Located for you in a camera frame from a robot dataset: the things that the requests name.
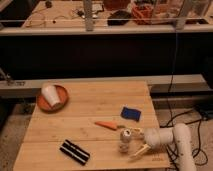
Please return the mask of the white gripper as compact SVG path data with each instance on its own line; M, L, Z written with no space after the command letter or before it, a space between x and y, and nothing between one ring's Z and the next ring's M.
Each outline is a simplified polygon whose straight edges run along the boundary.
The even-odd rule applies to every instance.
M138 159L147 153L151 148L155 149L163 145L162 143L162 130L149 128L144 131L143 128L130 128L134 135L144 135L146 144L143 144L141 148L130 156L130 159Z

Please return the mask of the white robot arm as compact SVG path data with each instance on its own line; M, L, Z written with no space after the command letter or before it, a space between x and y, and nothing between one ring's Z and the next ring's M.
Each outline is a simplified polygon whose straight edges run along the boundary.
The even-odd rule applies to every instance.
M171 128L147 128L142 131L144 144L132 158L144 155L150 149L175 143L179 155L179 171L197 171L191 149L191 132L184 123Z

